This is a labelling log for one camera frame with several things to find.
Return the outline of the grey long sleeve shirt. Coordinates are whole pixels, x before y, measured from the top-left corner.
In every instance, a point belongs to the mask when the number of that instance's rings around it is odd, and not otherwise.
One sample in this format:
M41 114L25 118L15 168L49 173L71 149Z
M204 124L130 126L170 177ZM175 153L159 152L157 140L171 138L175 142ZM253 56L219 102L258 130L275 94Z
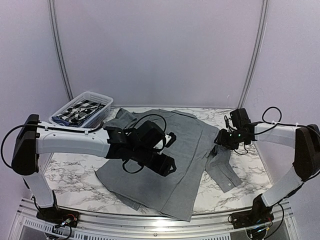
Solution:
M148 168L139 169L133 161L122 165L117 159L108 160L95 174L126 205L134 209L144 205L190 221L203 172L207 172L223 192L242 183L230 165L231 151L214 142L219 129L192 114L177 110L129 112L120 109L106 125L128 128L140 126L147 120L176 135L172 146L163 151L174 159L176 171L163 177Z

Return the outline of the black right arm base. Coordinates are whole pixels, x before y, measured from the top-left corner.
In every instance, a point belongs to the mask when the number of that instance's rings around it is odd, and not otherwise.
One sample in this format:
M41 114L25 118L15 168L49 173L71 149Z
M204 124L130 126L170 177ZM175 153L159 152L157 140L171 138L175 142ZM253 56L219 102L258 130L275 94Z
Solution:
M265 205L260 194L253 200L250 210L234 212L228 221L234 229L240 229L270 223L274 219L273 208Z

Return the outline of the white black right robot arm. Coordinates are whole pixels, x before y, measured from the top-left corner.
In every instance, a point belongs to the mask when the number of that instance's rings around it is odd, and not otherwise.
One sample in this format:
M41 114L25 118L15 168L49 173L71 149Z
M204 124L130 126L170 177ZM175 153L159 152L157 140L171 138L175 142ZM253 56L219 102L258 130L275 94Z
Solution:
M316 124L247 123L240 128L218 132L215 144L229 150L241 143L253 142L274 180L270 189L258 196L247 219L258 224L267 216L267 209L297 191L320 171L320 128Z

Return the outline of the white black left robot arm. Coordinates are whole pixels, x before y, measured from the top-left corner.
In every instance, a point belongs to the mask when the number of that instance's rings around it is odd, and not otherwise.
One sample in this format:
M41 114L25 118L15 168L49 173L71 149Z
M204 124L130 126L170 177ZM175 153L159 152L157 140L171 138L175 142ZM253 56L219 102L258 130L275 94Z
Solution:
M141 168L148 168L166 177L177 169L175 160L162 153L177 139L174 133L166 134L155 122L145 121L138 128L122 129L105 126L77 128L55 126L40 121L31 114L26 122L17 126L11 168L21 175L31 190L38 207L53 223L63 219L63 211L57 207L53 190L40 170L41 154L85 154L106 159L120 159L124 164L132 160Z

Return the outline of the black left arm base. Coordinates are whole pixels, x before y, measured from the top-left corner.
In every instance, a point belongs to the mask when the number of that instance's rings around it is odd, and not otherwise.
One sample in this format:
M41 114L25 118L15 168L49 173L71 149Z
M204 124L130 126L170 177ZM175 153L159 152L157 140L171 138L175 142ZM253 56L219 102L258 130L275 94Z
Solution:
M68 225L72 228L75 228L78 225L80 213L78 211L52 206L40 208L36 214L36 217L40 220L60 226L64 221L70 219L71 221L68 223Z

